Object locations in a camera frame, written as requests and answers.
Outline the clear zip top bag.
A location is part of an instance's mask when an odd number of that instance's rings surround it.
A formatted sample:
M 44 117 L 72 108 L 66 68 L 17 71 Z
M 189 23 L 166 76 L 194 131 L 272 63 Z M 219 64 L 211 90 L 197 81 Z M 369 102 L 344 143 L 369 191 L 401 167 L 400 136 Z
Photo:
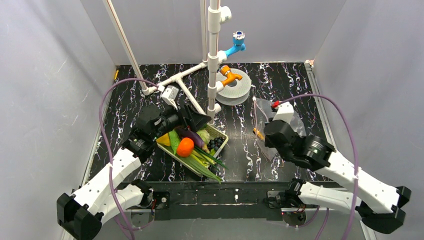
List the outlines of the clear zip top bag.
M 253 97 L 253 110 L 254 110 L 254 124 L 253 128 L 257 128 L 264 135 L 264 128 L 269 119 L 275 115 L 272 112 L 271 105 L 274 102 L 271 102 L 262 98 Z M 294 114 L 289 125 L 294 131 L 296 131 L 301 136 L 306 136 L 306 128 L 302 122 L 299 114 L 294 109 Z M 263 155 L 268 160 L 273 160 L 277 155 L 277 150 L 275 148 L 269 148 L 265 146 L 265 141 L 260 140 L 257 136 L 258 147 L 263 153 Z

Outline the green toy bitter gourd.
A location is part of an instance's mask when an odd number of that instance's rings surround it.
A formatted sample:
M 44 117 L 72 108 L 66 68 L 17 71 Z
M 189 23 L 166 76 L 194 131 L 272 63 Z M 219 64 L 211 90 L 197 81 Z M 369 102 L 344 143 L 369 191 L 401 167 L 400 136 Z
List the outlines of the green toy bitter gourd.
M 170 131 L 168 133 L 168 136 L 169 136 L 170 146 L 172 148 L 173 154 L 176 155 L 178 146 L 180 145 L 180 142 L 181 142 L 180 137 L 175 130 Z

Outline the purple toy eggplant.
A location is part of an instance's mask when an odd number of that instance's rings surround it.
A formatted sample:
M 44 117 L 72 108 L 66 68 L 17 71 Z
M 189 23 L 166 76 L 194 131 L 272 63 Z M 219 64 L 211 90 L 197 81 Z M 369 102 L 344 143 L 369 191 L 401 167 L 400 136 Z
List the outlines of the purple toy eggplant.
M 175 128 L 175 131 L 184 138 L 189 138 L 194 142 L 194 145 L 196 147 L 199 148 L 203 148 L 204 146 L 206 146 L 205 142 L 203 141 L 203 139 L 196 133 L 193 132 L 191 130 L 186 130 L 184 128 L 181 127 L 177 127 Z

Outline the orange toy fruit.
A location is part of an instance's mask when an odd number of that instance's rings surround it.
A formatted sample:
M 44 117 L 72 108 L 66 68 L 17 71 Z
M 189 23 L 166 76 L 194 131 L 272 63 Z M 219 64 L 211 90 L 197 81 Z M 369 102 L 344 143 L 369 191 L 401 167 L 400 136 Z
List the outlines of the orange toy fruit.
M 188 137 L 184 137 L 176 148 L 176 154 L 180 157 L 187 158 L 192 154 L 194 149 L 195 144 L 193 140 Z

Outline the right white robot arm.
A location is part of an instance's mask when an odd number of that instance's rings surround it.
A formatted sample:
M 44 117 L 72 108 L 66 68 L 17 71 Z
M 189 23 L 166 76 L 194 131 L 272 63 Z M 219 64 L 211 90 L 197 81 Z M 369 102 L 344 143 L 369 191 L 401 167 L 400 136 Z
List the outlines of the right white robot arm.
M 265 146 L 275 148 L 285 160 L 326 176 L 346 189 L 339 191 L 294 178 L 282 200 L 353 213 L 354 218 L 382 234 L 391 234 L 404 224 L 406 213 L 402 207 L 412 194 L 406 186 L 387 185 L 362 169 L 355 170 L 326 140 L 314 135 L 300 136 L 285 121 L 267 123 L 263 134 Z

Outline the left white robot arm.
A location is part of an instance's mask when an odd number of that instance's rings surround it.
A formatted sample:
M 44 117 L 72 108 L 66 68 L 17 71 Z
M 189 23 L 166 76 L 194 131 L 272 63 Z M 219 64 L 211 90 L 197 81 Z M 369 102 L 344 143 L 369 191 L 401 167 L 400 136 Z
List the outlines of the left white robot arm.
M 112 162 L 72 194 L 63 193 L 57 199 L 58 224 L 76 240 L 92 240 L 103 224 L 121 211 L 134 206 L 151 207 L 154 190 L 147 182 L 134 180 L 124 189 L 115 188 L 152 155 L 158 146 L 157 138 L 180 126 L 198 131 L 211 119 L 187 104 L 168 106 L 164 111 L 156 105 L 142 108 Z

